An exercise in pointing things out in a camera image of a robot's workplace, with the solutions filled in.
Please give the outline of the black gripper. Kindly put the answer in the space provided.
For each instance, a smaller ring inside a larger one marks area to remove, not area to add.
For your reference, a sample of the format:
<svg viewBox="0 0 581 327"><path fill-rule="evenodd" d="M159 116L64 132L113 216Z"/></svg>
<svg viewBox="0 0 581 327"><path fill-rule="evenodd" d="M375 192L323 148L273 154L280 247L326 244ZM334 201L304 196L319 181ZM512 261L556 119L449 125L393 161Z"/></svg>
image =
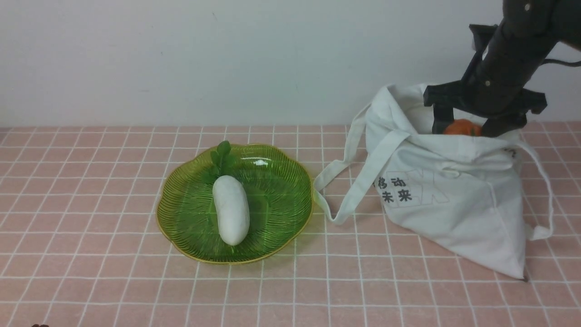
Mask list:
<svg viewBox="0 0 581 327"><path fill-rule="evenodd" d="M432 134L444 134L453 123L453 109L487 118L482 136L496 138L527 124L527 114L540 114L547 107L544 93L519 87L496 87L491 81L452 81L428 85L423 104L433 106Z"/></svg>

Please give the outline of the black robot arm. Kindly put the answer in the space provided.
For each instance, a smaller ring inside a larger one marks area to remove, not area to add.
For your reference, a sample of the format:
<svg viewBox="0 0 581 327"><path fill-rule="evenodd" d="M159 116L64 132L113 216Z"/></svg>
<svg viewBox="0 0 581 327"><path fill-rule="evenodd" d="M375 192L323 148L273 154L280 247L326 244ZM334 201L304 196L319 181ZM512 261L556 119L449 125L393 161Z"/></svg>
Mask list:
<svg viewBox="0 0 581 327"><path fill-rule="evenodd" d="M455 109L485 118L485 137L521 129L528 113L547 107L543 93L525 89L535 71L548 63L580 66L548 58L557 43L580 49L578 0L505 0L502 12L499 25L470 25L475 54L462 78L424 91L424 105L433 108L434 134L452 125Z"/></svg>

